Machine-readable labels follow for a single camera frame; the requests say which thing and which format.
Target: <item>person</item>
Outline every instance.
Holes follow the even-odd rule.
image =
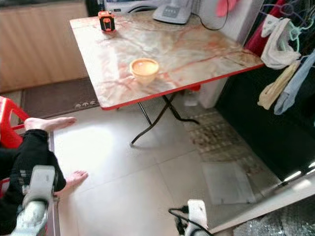
[[[74,117],[51,120],[29,118],[24,122],[26,132],[21,145],[17,149],[0,147],[0,179],[10,178],[8,190],[0,199],[0,235],[10,234],[14,230],[18,207],[25,196],[23,186],[30,184],[35,165],[55,167],[57,182],[54,190],[57,195],[88,177],[85,171],[75,171],[64,179],[58,161],[48,147],[49,132],[66,128],[75,122]]]

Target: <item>orange bowl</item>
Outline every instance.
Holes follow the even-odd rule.
[[[130,72],[143,85],[152,82],[158,74],[158,62],[149,58],[133,60],[129,65]]]

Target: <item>foot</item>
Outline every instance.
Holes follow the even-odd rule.
[[[47,132],[51,132],[56,129],[63,129],[77,121],[74,117],[62,117],[56,119],[38,119],[38,118],[28,118],[24,122],[26,130],[29,129],[42,129]]]
[[[62,195],[62,193],[64,193],[65,191],[67,191],[71,187],[75,187],[75,186],[79,185],[80,183],[82,183],[88,176],[89,176],[89,174],[87,172],[85,172],[85,171],[75,171],[75,172],[73,172],[71,176],[66,178],[66,180],[65,180],[66,181],[65,187],[61,191],[55,192],[55,194],[57,196]]]

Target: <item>chair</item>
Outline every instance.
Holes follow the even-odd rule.
[[[12,113],[25,121],[29,116],[19,108],[12,100],[0,96],[0,144],[5,148],[17,148],[22,143],[22,137],[15,130],[24,128],[23,124],[11,127],[10,119]],[[9,178],[0,180],[0,198],[4,195]]]

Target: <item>black metal table leg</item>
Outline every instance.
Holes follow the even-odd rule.
[[[169,99],[169,101],[173,101],[173,99],[175,98],[176,93],[173,93]],[[160,112],[160,114],[158,115],[158,117],[156,118],[156,120],[145,130],[143,130],[140,134],[138,134],[130,143],[130,146],[133,146],[133,144],[145,133],[147,133],[150,129],[152,129],[157,123],[158,121],[161,119],[162,115],[165,113],[166,109],[169,107],[169,104],[165,104],[165,106],[163,107],[162,111]]]
[[[138,102],[138,105],[139,105],[139,107],[141,108],[142,113],[143,113],[143,114],[144,114],[144,116],[146,117],[146,119],[147,119],[147,121],[148,121],[149,125],[152,125],[152,123],[151,123],[151,121],[150,121],[150,118],[148,117],[148,114],[147,114],[147,113],[146,113],[146,111],[144,110],[144,108],[143,108],[142,104],[141,104],[140,102]]]
[[[177,120],[180,120],[180,121],[183,121],[183,122],[194,122],[196,124],[200,124],[197,120],[195,119],[183,119],[181,118],[181,116],[178,114],[177,110],[175,109],[175,107],[173,106],[173,104],[171,103],[171,101],[165,96],[163,95],[162,96],[164,101],[166,102],[166,104],[168,104],[169,106],[169,109],[172,111],[174,117],[177,119]]]

